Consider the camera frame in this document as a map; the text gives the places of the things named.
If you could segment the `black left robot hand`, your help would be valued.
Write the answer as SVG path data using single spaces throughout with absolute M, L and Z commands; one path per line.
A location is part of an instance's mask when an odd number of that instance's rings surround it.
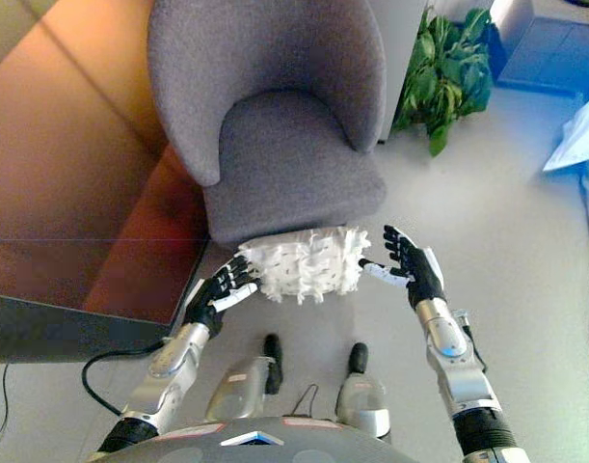
M 185 305 L 183 324 L 199 323 L 211 339 L 218 336 L 226 311 L 260 288 L 260 280 L 250 274 L 249 265 L 243 256 L 235 256 L 210 278 L 198 281 Z

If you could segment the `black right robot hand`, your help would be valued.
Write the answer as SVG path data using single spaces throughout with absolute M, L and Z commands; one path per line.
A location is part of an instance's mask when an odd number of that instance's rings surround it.
M 358 265 L 362 272 L 389 285 L 407 289 L 413 310 L 426 300 L 446 301 L 442 271 L 433 250 L 417 246 L 404 232 L 390 225 L 384 225 L 383 237 L 389 257 L 396 266 L 361 258 Z

